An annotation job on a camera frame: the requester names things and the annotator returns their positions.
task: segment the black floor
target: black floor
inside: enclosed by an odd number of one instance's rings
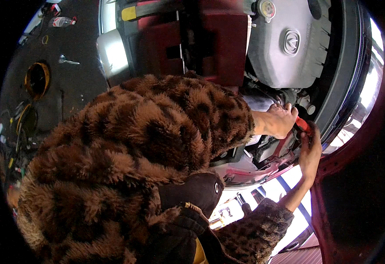
[[[52,14],[47,15],[26,44],[15,51],[0,97],[0,113],[6,109],[14,112],[21,101],[29,98],[22,86],[26,70],[34,62],[45,60],[50,66],[51,79],[47,93],[36,104],[40,131],[49,131],[107,89],[96,50],[98,1],[63,0],[59,6],[62,8],[60,16],[76,16],[76,24],[65,28],[48,27]],[[45,35],[48,41],[43,45]],[[68,60],[80,64],[59,64],[62,53]]]
[[[108,88],[101,73],[96,50],[96,40],[99,36],[98,0],[63,0],[59,6],[62,8],[59,16],[70,18],[76,16],[76,24],[68,27],[49,27],[53,13],[47,14],[43,22],[28,37],[27,42],[16,49],[3,81],[0,95],[0,123],[4,125],[2,134],[7,142],[0,143],[0,158],[2,158],[0,167],[2,172],[4,171],[1,173],[4,190],[22,177],[21,173],[15,172],[15,167],[26,168],[35,155],[35,149],[61,120],[79,112],[94,97]],[[48,35],[48,41],[47,44],[42,44],[45,35]],[[80,64],[59,64],[59,55],[63,53],[68,60]],[[17,119],[11,125],[10,116],[14,116],[15,108],[21,102],[30,101],[23,82],[28,68],[38,61],[45,61],[49,65],[50,85],[43,98],[33,103],[38,116],[33,135],[29,136],[30,140],[25,135],[20,136],[18,140],[15,129]],[[16,154],[17,141],[21,147]],[[9,167],[11,158],[14,162]]]

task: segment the jacket zipper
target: jacket zipper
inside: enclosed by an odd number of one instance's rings
[[[207,222],[208,224],[210,224],[210,222],[209,222],[209,220],[207,219],[207,217],[203,214],[203,211],[201,210],[201,208],[199,208],[199,207],[196,206],[195,204],[192,204],[192,203],[190,203],[190,202],[186,202],[186,203],[185,203],[185,208],[189,208],[189,209],[194,210],[195,212],[197,212],[197,213],[200,215],[201,218],[205,219],[206,222]],[[237,260],[236,258],[229,256],[229,255],[226,253],[226,251],[225,251],[225,249],[223,248],[223,246],[221,245],[221,242],[220,242],[219,238],[216,236],[215,233],[213,233],[213,230],[211,230],[210,226],[208,227],[208,229],[210,230],[210,233],[216,238],[217,242],[219,242],[221,251],[222,251],[223,255],[224,255],[226,258],[228,258],[229,260],[231,260],[231,261],[233,261],[233,262],[239,263],[239,264],[246,264],[245,262],[239,261],[239,260]]]

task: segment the leopard print jacket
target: leopard print jacket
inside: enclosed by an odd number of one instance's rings
[[[157,187],[181,184],[245,144],[254,122],[231,91],[147,75],[100,94],[42,143],[21,184],[17,224],[43,263],[136,263],[136,248],[179,214]],[[228,254],[264,263],[292,221],[265,199],[216,232]]]

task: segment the hand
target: hand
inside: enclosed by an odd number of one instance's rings
[[[295,124],[298,109],[292,107],[290,103],[287,103],[285,108],[281,104],[274,103],[267,110],[267,113],[270,114],[267,127],[268,135],[277,139],[284,139]]]
[[[319,166],[320,157],[322,155],[322,145],[320,141],[320,131],[316,124],[308,122],[313,131],[312,141],[310,142],[305,132],[301,133],[301,154],[299,156],[299,165],[303,179],[313,185],[316,177],[317,167]]]

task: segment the red tool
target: red tool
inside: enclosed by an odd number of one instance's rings
[[[297,117],[297,119],[295,120],[295,123],[297,124],[297,126],[300,127],[300,129],[302,129],[305,133],[307,133],[307,135],[311,136],[313,134],[311,127],[307,124],[307,122],[304,119]]]

